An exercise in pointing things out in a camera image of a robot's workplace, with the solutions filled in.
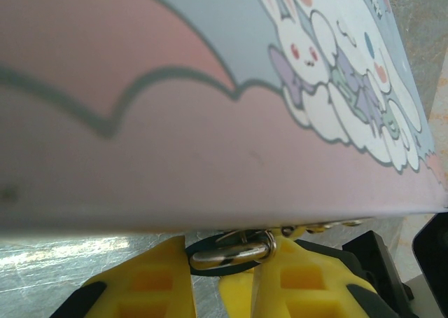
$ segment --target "white cartoon character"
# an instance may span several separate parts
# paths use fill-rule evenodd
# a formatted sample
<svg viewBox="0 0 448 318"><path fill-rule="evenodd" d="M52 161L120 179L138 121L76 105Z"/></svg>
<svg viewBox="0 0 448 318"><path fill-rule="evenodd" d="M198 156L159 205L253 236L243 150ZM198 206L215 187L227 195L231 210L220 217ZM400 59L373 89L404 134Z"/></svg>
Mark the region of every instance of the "white cartoon character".
<svg viewBox="0 0 448 318"><path fill-rule="evenodd" d="M281 50L269 47L269 56L283 81L283 95L291 115L302 126L312 126L324 139L348 142L330 103L330 78L319 47L304 30L293 0L261 0L277 31Z"/></svg>
<svg viewBox="0 0 448 318"><path fill-rule="evenodd" d="M328 45L328 35L319 34L319 32L328 30L325 26L330 25L337 47L350 58L353 68L360 74L366 74L367 70L370 71L378 88L383 93L388 94L393 88L400 100L404 114L409 118L416 131L420 132L421 121L417 106L398 75L381 32L365 0L296 1L311 18L316 37L325 56L331 60L331 55L327 51L332 48L325 47ZM315 21L313 19L315 11L320 12L326 21Z"/></svg>

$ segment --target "gray floor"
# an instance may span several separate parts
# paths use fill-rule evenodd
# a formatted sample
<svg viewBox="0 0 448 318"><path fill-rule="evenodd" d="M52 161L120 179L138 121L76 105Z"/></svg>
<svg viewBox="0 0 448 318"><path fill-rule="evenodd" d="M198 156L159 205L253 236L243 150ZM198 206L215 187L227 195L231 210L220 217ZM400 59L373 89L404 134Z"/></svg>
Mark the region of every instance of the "gray floor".
<svg viewBox="0 0 448 318"><path fill-rule="evenodd" d="M447 0L391 0L426 115L448 46ZM402 219L369 221L358 228L333 228L305 238L338 247L369 229L377 231L393 256ZM210 232L187 233L193 243ZM89 277L135 256L171 235L53 237L2 240L0 243L0 315L49 317ZM216 280L193 280L198 317L226 317Z"/></svg>

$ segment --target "cartoon eye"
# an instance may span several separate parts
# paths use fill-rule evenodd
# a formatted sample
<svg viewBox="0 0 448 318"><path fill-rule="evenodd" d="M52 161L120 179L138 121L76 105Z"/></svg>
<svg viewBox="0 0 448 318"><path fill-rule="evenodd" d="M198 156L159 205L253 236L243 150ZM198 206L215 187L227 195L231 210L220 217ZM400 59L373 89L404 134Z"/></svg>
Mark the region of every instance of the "cartoon eye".
<svg viewBox="0 0 448 318"><path fill-rule="evenodd" d="M367 49L369 50L370 56L372 58L375 58L375 52L373 51L373 45L372 45L372 42L370 41L370 37L367 34L367 32L364 32L364 38L365 38L365 44L367 46Z"/></svg>
<svg viewBox="0 0 448 318"><path fill-rule="evenodd" d="M317 53L316 53L316 50L314 50L314 48L310 47L310 48L309 48L309 52L311 53L311 56L313 57L314 61L317 61Z"/></svg>
<svg viewBox="0 0 448 318"><path fill-rule="evenodd" d="M294 55L294 58L299 60L300 54L299 54L299 49L297 48L297 46L293 43L291 44L291 52Z"/></svg>

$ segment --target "printed graphic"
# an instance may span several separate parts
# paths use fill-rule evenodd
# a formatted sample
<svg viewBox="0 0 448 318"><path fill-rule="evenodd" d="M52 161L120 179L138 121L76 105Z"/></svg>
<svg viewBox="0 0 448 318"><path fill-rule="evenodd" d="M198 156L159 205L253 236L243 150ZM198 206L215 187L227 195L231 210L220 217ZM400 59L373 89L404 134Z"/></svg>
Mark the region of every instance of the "printed graphic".
<svg viewBox="0 0 448 318"><path fill-rule="evenodd" d="M10 9L0 18L10 28L0 33L10 46L0 52L0 84L103 137L143 88L188 78L236 102L251 86L268 88L300 127L398 172L418 171L434 152L404 50L389 49L398 31L395 40L382 34L389 0L0 1ZM24 2L26 21L15 6Z"/></svg>

